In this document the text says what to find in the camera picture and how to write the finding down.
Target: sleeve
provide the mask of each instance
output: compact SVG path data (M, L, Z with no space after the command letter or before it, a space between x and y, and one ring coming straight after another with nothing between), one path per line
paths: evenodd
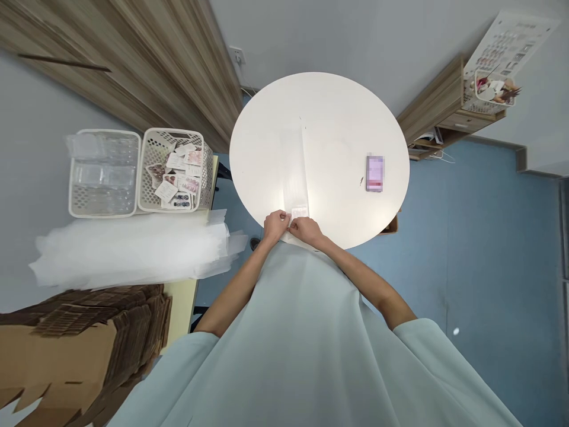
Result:
M175 341L130 392L108 427L162 424L218 340L214 334L194 332Z
M477 425L522 427L435 322L411 320L393 332Z

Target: wall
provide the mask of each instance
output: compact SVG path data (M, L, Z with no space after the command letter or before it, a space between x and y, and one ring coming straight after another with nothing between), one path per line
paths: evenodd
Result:
M0 313L57 293L28 264L35 239L73 219L63 138L86 128L129 129L94 104L0 51Z
M243 85L331 72L373 91L395 115L455 55L474 51L499 10L564 20L519 73L522 96L508 118L478 134L530 147L528 164L536 170L566 161L553 169L569 174L566 1L210 1L226 44L244 51Z

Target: wooden table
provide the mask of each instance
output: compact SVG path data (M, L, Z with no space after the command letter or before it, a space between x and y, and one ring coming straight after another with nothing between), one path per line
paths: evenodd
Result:
M215 194L215 183L217 181L219 167L218 156L213 156L213 180L212 194ZM165 351L181 336L184 336L190 330L191 316L194 313L194 305L196 303L198 280L187 279L181 282L166 283L164 285L164 293L172 297L172 308L170 310L170 325L168 327L168 342L160 354Z

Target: cardboard box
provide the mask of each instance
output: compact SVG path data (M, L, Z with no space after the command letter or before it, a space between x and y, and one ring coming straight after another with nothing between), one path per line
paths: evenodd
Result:
M395 218L391 220L385 230L383 230L378 235L385 235L385 234L395 234L399 230L399 221L397 220L397 214Z
M0 408L18 427L103 426L162 348L163 287L66 292L0 316Z

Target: light blue robe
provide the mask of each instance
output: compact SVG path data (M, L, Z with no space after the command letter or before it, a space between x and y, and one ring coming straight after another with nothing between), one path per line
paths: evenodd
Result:
M175 342L110 427L520 426L437 324L391 332L325 255L278 244L221 339Z

